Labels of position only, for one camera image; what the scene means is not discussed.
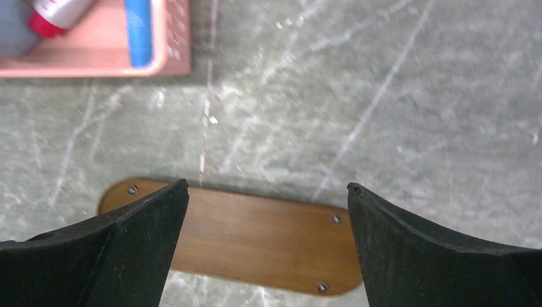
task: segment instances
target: pink bin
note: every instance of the pink bin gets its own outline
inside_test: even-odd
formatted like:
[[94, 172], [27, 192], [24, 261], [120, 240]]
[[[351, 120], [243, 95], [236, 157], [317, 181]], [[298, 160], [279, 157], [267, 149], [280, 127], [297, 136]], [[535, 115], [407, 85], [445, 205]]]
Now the pink bin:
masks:
[[144, 77], [190, 73], [189, 0], [150, 0], [153, 60], [132, 68], [123, 0], [98, 0], [64, 37], [21, 58], [0, 57], [1, 78]]

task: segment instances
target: brown wooden plank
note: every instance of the brown wooden plank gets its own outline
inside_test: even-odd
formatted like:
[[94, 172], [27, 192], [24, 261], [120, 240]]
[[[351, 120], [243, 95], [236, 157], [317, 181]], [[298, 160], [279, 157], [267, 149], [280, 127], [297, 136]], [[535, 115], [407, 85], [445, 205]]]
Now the brown wooden plank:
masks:
[[[102, 214], [164, 187], [139, 178], [112, 186]], [[138, 188], [136, 195], [128, 187]], [[283, 288], [338, 295], [362, 281], [345, 209], [259, 196], [189, 188], [188, 211], [173, 257], [173, 270]], [[339, 214], [342, 221], [332, 222]], [[317, 287], [326, 282], [329, 289]]]

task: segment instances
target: metal screw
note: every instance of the metal screw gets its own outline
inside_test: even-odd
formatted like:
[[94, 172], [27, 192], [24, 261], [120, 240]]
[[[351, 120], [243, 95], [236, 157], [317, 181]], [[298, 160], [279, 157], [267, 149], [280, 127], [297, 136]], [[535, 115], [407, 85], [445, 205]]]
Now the metal screw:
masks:
[[329, 285], [325, 282], [325, 281], [321, 281], [318, 286], [316, 287], [316, 289], [320, 292], [320, 293], [325, 293], [327, 292], [327, 290], [329, 289]]
[[331, 222], [335, 225], [341, 224], [343, 217], [340, 214], [334, 214], [331, 216]]
[[139, 192], [139, 189], [137, 188], [137, 185], [135, 185], [135, 184], [130, 184], [130, 186], [128, 187], [128, 194], [130, 194], [130, 195], [136, 195], [137, 192]]

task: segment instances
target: gray object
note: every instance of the gray object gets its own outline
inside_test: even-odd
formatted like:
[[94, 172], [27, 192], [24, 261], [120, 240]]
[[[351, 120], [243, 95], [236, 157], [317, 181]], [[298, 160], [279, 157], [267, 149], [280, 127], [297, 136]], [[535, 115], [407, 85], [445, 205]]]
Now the gray object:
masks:
[[0, 56], [22, 56], [38, 43], [27, 25], [32, 7], [21, 0], [0, 1]]

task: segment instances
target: red cap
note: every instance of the red cap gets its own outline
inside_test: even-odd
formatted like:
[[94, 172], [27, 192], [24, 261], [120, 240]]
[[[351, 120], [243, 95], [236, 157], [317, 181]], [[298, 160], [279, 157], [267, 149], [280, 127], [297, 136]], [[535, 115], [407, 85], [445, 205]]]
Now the red cap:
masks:
[[51, 24], [36, 11], [33, 11], [32, 15], [30, 15], [30, 19], [28, 19], [28, 26], [39, 35], [49, 38], [62, 35], [66, 31]]

